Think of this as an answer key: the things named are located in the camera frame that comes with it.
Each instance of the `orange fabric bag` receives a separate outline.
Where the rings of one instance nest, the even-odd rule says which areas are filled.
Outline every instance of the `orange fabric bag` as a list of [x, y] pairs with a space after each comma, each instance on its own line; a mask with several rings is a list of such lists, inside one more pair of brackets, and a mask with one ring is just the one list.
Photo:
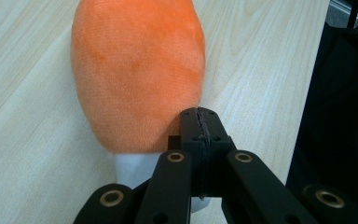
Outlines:
[[205, 45], [191, 0], [81, 0], [71, 63], [79, 102], [109, 151], [167, 149], [198, 106]]

